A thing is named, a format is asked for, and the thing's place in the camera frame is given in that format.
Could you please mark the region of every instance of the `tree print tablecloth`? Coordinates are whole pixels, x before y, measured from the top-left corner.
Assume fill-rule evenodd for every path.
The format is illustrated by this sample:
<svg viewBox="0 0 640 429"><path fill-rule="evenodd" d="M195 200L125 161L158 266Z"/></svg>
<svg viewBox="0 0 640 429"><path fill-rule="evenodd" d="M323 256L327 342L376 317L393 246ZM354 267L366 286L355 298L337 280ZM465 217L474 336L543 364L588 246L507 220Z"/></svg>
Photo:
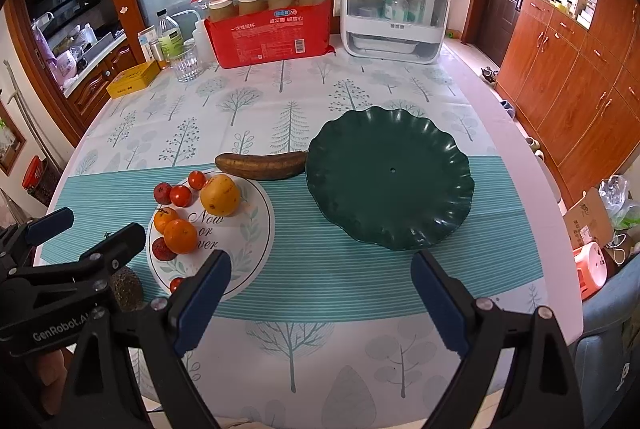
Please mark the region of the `tree print tablecloth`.
<svg viewBox="0 0 640 429"><path fill-rule="evenodd" d="M445 270L508 309L545 302L524 208L455 81L438 64L358 59L341 48L312 59L212 66L187 84L165 71L146 90L110 102L82 140L56 204L74 210L74 227L48 242L42 257L69 261L130 221L148 225L154 185L209 169L220 152L305 149L327 120L371 105L429 117L470 157L472 210L433 251ZM304 176L260 185L276 218L270 256L247 288L220 304L184 359L209 408L298 429L427 417L459 360L413 289L411 254L358 243L327 222ZM130 265L146 298L161 292L145 254ZM493 389L504 383L509 357ZM134 367L142 393L153 398L137 351Z"/></svg>

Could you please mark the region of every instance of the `glass cup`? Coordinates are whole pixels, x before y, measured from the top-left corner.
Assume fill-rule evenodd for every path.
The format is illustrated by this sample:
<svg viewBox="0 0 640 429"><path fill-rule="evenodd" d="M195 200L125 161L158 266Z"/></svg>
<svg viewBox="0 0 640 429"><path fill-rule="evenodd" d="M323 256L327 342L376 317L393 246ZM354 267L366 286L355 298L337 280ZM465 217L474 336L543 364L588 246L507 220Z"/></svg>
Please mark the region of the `glass cup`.
<svg viewBox="0 0 640 429"><path fill-rule="evenodd" d="M169 57L167 60L174 70L178 82L184 83L193 80L203 72L202 63L198 62L198 50L195 44L185 44L180 55Z"/></svg>

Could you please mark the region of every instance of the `teal striped placemat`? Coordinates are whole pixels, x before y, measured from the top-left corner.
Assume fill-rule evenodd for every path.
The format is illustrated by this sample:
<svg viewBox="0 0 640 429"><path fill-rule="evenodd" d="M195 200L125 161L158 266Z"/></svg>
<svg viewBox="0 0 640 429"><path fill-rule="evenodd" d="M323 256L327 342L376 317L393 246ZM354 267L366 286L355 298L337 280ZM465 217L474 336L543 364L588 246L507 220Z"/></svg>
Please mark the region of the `teal striped placemat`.
<svg viewBox="0 0 640 429"><path fill-rule="evenodd" d="M500 157L470 157L476 190L462 226L431 250L444 270L475 296L493 296L542 277L529 221ZM153 188L208 165L89 174L69 178L57 207L76 216L71 229L44 244L48 263L79 254L131 221L145 228L156 207ZM271 255L255 280L221 303L216 315L237 319L315 322L382 319L421 313L410 276L413 252L391 252L351 239L320 213L304 174L261 182L276 217ZM160 288L145 253L129 266L145 299Z"/></svg>

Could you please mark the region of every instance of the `orange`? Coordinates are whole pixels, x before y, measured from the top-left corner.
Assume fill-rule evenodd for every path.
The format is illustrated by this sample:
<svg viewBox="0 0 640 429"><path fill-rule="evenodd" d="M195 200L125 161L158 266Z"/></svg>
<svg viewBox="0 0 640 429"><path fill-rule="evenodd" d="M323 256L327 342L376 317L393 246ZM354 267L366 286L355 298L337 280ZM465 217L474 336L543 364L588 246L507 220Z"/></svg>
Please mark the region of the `orange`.
<svg viewBox="0 0 640 429"><path fill-rule="evenodd" d="M178 213L175 212L170 206L164 206L160 208L158 212L154 215L154 227L156 231L160 232L160 234L164 234L164 228L169 221L174 221L174 219L180 219Z"/></svg>
<svg viewBox="0 0 640 429"><path fill-rule="evenodd" d="M172 252L187 254L196 249L198 232L189 221L174 219L164 228L164 242Z"/></svg>
<svg viewBox="0 0 640 429"><path fill-rule="evenodd" d="M200 191L200 203L213 216L230 216L240 205L240 190L226 174L210 179Z"/></svg>

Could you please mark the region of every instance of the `bottle with green label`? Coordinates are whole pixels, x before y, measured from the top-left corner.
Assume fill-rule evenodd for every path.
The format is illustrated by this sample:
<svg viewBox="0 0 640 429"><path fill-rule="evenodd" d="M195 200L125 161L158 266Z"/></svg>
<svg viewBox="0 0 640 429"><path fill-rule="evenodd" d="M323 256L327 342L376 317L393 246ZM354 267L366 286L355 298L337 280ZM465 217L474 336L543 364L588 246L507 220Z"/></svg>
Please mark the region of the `bottle with green label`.
<svg viewBox="0 0 640 429"><path fill-rule="evenodd" d="M161 10L156 15L160 19L156 29L164 58L169 59L169 57L180 55L184 50L184 39L178 23L166 14L166 10Z"/></svg>

